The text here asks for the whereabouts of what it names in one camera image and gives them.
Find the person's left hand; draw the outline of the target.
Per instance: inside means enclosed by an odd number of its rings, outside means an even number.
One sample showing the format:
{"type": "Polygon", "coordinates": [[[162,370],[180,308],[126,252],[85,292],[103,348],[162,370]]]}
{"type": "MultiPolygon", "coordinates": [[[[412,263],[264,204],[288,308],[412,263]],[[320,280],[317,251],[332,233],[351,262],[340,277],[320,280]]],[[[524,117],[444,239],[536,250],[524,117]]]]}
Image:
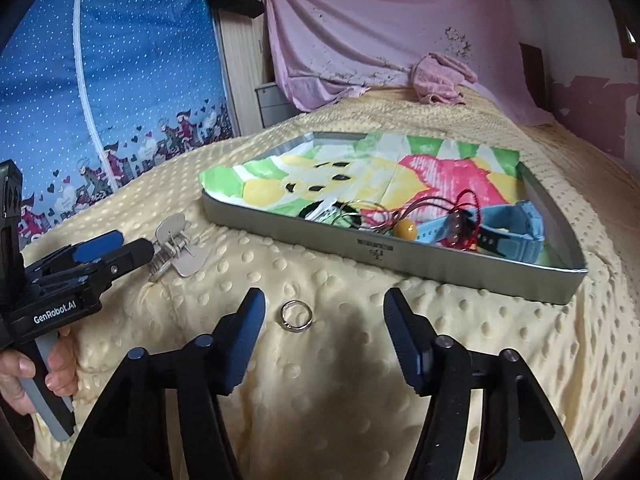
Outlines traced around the person's left hand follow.
{"type": "MultiPolygon", "coordinates": [[[[70,326],[61,328],[49,353],[50,372],[46,377],[47,388],[56,396],[73,396],[78,391],[76,348],[70,326]]],[[[1,395],[17,414],[27,415],[36,411],[21,384],[21,379],[33,378],[35,374],[34,362],[23,353],[13,349],[1,351],[1,395]]]]}

